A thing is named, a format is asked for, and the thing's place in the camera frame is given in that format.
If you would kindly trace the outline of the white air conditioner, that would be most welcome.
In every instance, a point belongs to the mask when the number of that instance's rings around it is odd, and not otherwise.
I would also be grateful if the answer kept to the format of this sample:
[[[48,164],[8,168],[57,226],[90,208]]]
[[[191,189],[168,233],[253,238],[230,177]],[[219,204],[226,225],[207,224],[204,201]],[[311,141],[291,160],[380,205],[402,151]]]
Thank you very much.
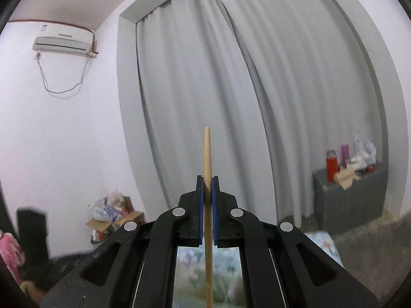
[[[33,41],[33,51],[74,54],[95,58],[95,35],[92,31],[62,23],[41,22]]]

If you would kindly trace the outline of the floral blue tablecloth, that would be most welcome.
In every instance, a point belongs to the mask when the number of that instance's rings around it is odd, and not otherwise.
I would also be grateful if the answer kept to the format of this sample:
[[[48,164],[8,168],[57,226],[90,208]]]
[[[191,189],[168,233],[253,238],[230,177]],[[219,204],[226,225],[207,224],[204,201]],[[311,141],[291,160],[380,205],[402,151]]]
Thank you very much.
[[[338,264],[341,258],[332,237],[324,231],[305,234]],[[240,252],[237,247],[212,249],[213,306],[246,307]],[[173,307],[206,306],[205,250],[200,247],[179,247],[177,250]]]

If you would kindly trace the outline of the wooden chopstick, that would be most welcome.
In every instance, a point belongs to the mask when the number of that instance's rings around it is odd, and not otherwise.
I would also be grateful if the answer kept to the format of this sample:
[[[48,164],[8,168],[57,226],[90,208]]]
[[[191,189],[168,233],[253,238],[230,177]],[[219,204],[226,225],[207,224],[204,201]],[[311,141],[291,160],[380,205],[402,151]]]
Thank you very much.
[[[211,180],[212,159],[210,128],[204,128],[203,136],[203,179],[204,179],[204,241],[205,241],[205,304],[206,307],[213,306],[212,290],[212,205],[211,205]]]

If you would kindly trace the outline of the purple cup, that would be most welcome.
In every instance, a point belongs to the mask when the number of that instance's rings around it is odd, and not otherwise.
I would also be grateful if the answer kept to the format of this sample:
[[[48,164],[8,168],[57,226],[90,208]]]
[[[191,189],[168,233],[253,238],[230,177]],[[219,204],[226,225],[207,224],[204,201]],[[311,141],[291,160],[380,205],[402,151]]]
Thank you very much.
[[[341,146],[341,168],[347,168],[347,162],[349,161],[349,145],[345,144]]]

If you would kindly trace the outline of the grey curtain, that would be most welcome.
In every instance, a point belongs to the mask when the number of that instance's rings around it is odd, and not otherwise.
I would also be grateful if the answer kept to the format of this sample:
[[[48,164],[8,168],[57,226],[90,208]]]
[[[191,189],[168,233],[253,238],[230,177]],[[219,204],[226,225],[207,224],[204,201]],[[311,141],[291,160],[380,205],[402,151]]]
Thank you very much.
[[[168,207],[202,171],[261,220],[313,214],[328,150],[383,132],[376,87],[332,0],[168,0],[136,25],[148,139]]]

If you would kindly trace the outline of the grey cabinet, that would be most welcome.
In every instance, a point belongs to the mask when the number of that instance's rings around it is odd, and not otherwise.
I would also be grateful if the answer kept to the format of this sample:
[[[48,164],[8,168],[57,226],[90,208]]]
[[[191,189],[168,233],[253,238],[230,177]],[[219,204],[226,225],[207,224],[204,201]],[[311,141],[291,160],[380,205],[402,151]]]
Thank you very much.
[[[375,170],[347,190],[327,179],[326,170],[313,174],[314,216],[319,229],[331,235],[365,225],[382,215],[387,191],[388,167],[380,162]]]

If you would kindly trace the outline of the brown paper roll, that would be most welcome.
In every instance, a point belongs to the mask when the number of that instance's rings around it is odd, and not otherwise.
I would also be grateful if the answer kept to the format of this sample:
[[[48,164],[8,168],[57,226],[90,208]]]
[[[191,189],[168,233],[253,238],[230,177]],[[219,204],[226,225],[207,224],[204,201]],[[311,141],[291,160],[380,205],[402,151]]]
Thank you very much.
[[[355,173],[354,168],[345,168],[334,175],[334,181],[342,187],[343,190],[348,190],[354,181],[360,180],[360,177]]]

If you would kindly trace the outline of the white plastic bag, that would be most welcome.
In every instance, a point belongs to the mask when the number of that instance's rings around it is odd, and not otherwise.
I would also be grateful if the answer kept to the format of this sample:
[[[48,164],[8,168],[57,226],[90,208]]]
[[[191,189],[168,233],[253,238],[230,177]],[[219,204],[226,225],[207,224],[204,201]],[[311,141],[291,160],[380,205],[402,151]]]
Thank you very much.
[[[354,156],[346,162],[347,168],[365,170],[376,163],[376,146],[366,137],[354,138]]]

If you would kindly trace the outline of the red thermos bottle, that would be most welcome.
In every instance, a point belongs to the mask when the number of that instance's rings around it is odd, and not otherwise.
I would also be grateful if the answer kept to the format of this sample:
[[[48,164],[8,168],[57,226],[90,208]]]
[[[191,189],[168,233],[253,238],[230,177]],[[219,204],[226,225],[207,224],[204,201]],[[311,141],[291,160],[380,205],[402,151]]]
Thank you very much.
[[[338,173],[337,153],[334,149],[330,149],[326,154],[326,174],[328,181],[334,181],[334,175]]]

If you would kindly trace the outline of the cardboard box with clutter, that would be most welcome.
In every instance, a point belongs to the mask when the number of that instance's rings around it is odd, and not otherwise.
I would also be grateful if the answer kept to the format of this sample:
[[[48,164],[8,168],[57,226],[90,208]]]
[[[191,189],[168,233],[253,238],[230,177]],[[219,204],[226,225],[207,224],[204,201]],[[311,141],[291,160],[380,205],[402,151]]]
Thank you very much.
[[[91,205],[92,217],[86,223],[91,230],[91,244],[98,245],[129,221],[143,225],[144,212],[134,209],[132,200],[114,189]]]

